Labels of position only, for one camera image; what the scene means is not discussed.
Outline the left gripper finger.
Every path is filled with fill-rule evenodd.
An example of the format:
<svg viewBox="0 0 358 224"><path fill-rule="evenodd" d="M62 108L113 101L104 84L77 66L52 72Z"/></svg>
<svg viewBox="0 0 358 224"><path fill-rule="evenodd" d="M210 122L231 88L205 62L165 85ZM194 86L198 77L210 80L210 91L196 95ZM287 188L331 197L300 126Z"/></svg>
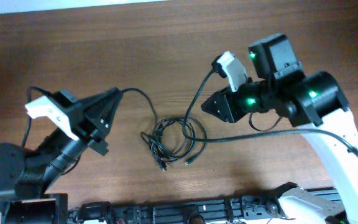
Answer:
<svg viewBox="0 0 358 224"><path fill-rule="evenodd" d="M110 133L112 122L123 97L114 87L103 93L85 98L86 141L100 142Z"/></svg>
<svg viewBox="0 0 358 224"><path fill-rule="evenodd" d="M79 101L80 112L78 113L78 121L111 120L111 96L109 93L102 93Z"/></svg>

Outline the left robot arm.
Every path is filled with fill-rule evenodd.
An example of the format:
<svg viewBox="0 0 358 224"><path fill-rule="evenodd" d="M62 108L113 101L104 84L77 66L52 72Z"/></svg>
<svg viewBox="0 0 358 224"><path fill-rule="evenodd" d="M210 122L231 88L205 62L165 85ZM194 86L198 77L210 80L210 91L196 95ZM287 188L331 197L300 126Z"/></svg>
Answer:
<svg viewBox="0 0 358 224"><path fill-rule="evenodd" d="M68 168L77 165L87 148L107 154L106 137L123 92L112 88L77 99L66 90L29 90L41 93L40 98L27 100L29 120L47 117L57 128L33 151L24 144L0 143L1 221L67 223L68 195L46 191Z"/></svg>

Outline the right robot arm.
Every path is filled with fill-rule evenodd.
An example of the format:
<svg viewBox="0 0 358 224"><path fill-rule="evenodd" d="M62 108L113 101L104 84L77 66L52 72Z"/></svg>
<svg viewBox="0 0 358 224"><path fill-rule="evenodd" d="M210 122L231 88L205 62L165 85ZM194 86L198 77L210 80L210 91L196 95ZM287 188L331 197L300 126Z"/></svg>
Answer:
<svg viewBox="0 0 358 224"><path fill-rule="evenodd" d="M340 202L315 196L294 183L279 186L266 206L273 217L310 223L358 223L358 130L336 79L320 71L307 76L284 34L260 39L248 48L258 76L253 81L231 52L212 62L229 84L211 95L202 110L236 123L244 116L275 111L291 123L321 159Z"/></svg>

